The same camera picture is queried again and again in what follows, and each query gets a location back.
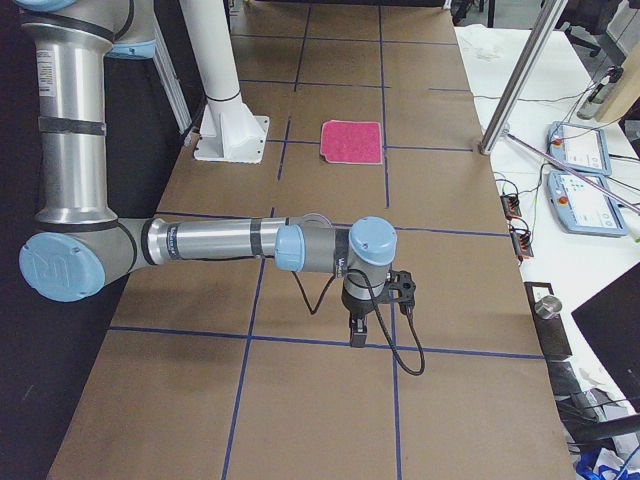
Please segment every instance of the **label sticker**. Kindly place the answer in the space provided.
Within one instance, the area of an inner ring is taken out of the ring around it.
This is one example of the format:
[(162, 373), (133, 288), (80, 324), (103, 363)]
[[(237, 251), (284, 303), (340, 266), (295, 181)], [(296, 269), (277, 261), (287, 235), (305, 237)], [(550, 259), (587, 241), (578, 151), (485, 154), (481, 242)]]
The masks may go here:
[(56, 70), (53, 50), (37, 50), (38, 90), (41, 97), (56, 96)]

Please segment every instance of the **blue joint cap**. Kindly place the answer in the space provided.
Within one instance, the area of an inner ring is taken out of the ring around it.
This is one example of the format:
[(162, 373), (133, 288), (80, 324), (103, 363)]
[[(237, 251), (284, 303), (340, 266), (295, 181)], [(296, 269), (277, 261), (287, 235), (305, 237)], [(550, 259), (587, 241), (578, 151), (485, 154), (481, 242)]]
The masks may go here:
[(62, 233), (39, 233), (20, 250), (20, 270), (43, 297), (74, 302), (104, 286), (102, 263), (89, 247)]
[(148, 60), (156, 54), (155, 39), (148, 42), (116, 43), (107, 57), (122, 60)]
[(379, 217), (358, 220), (349, 231), (349, 245), (358, 257), (370, 265), (389, 265), (396, 256), (396, 230)]
[(276, 234), (276, 267), (289, 272), (299, 272), (304, 267), (304, 234), (299, 225), (286, 225)]
[(16, 5), (32, 12), (55, 12), (76, 3), (76, 0), (13, 0)]

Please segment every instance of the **table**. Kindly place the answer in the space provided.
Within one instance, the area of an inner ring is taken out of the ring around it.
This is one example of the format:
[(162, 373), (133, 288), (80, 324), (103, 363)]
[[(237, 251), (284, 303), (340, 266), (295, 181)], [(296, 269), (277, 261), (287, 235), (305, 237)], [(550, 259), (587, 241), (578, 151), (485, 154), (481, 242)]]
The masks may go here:
[[(465, 69), (475, 97), (480, 123), (486, 126), (520, 51), (528, 37), (526, 31), (472, 26), (457, 28)], [(521, 99), (555, 100), (582, 92), (590, 78), (562, 32), (553, 32), (527, 82)], [(549, 124), (561, 120), (572, 108), (576, 98), (557, 102), (519, 101), (509, 120), (510, 132), (537, 148), (546, 150)], [(590, 126), (595, 121), (574, 123)], [(617, 124), (604, 127), (612, 154), (636, 158)], [(491, 154), (494, 172), (514, 181), (520, 190), (537, 185), (541, 159), (519, 146), (500, 141)], [(640, 186), (640, 163), (627, 159), (612, 159), (614, 178)], [(638, 192), (609, 182), (612, 190), (633, 202), (640, 201)], [(525, 260), (520, 268), (524, 281), (542, 281), (553, 285), (563, 302), (562, 318), (569, 338), (573, 358), (570, 360), (583, 390), (599, 387), (623, 398), (605, 369), (578, 330), (571, 312), (640, 261), (640, 246), (634, 239), (640, 236), (640, 220), (623, 211), (630, 234), (624, 238), (604, 238), (565, 233), (554, 217), (547, 194), (540, 189), (537, 202), (534, 195), (523, 195), (521, 209), (524, 218), (534, 223), (533, 250), (535, 258)]]
[[(387, 218), (427, 371), (404, 374), (373, 318), (349, 348), (339, 282), (310, 317), (265, 260), (141, 270), (51, 479), (573, 478), (450, 12), (243, 2), (232, 19), (243, 99), (272, 119), (263, 161), (185, 149), (158, 215)], [(380, 122), (385, 164), (325, 162), (330, 119)], [(316, 297), (327, 277), (302, 281)], [(415, 366), (406, 322), (382, 310)]]

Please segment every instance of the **white pole base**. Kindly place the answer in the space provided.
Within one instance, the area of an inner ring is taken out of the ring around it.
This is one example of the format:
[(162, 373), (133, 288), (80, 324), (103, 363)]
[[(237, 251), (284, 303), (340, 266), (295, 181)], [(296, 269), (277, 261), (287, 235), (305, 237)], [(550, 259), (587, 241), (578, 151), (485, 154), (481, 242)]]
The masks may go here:
[(219, 122), (215, 122), (209, 105), (206, 106), (194, 157), (209, 162), (260, 163), (269, 117), (253, 115), (244, 103), (234, 109), (233, 115), (222, 112), (219, 116)]

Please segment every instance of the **black band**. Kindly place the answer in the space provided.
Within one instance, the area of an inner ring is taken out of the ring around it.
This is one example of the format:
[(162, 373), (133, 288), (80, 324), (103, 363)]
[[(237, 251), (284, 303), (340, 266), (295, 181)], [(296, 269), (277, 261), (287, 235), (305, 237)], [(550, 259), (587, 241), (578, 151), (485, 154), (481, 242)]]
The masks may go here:
[(149, 252), (149, 230), (151, 230), (152, 224), (153, 218), (150, 218), (149, 220), (144, 222), (144, 225), (142, 226), (142, 233), (140, 234), (140, 248), (142, 249), (142, 256), (144, 257), (145, 261), (149, 265), (157, 265), (157, 263), (153, 261), (153, 258), (151, 258), (151, 253)]
[(107, 135), (107, 125), (104, 122), (89, 122), (87, 120), (73, 120), (60, 117), (38, 117), (38, 126), (42, 133), (77, 133), (81, 135)]
[(178, 250), (178, 228), (179, 223), (171, 223), (167, 226), (167, 251), (171, 260), (182, 260)]
[(115, 33), (115, 40), (120, 40), (124, 36), (124, 34), (129, 31), (129, 29), (131, 28), (131, 24), (133, 24), (133, 16), (135, 15), (135, 13), (136, 6), (134, 0), (129, 0), (129, 15), (127, 15), (127, 20), (124, 22), (122, 28)]
[(113, 43), (113, 32), (109, 29), (96, 25), (95, 23), (76, 20), (75, 18), (63, 17), (53, 13), (22, 13), (20, 15), (20, 24), (42, 23), (45, 25), (53, 25), (56, 27), (70, 28), (71, 30), (80, 30), (81, 32), (90, 33)]
[(209, 95), (205, 95), (209, 100), (213, 100), (214, 102), (228, 102), (230, 100), (233, 100), (234, 98), (238, 97), (240, 95), (240, 90), (238, 90), (238, 93), (236, 93), (233, 97), (229, 97), (229, 98), (223, 98), (223, 99), (217, 99), (217, 98), (212, 98)]
[(36, 228), (45, 232), (54, 233), (85, 233), (111, 230), (118, 226), (118, 220), (110, 220), (100, 223), (48, 223), (36, 221)]
[(120, 222), (118, 222), (117, 226), (120, 230), (122, 230), (125, 233), (127, 237), (129, 237), (129, 241), (131, 242), (131, 246), (133, 247), (133, 260), (131, 261), (131, 265), (129, 265), (129, 269), (127, 270), (127, 272), (131, 272), (131, 270), (133, 269), (133, 266), (138, 261), (138, 244), (136, 243), (136, 239), (133, 238), (133, 235), (131, 234), (131, 232), (127, 227), (125, 227)]
[(333, 250), (333, 273), (337, 278), (347, 274), (349, 260), (349, 230), (336, 229), (336, 245)]
[(249, 241), (251, 242), (251, 255), (254, 257), (264, 256), (264, 252), (262, 251), (262, 237), (260, 235), (261, 227), (261, 218), (251, 219), (251, 225), (249, 227)]

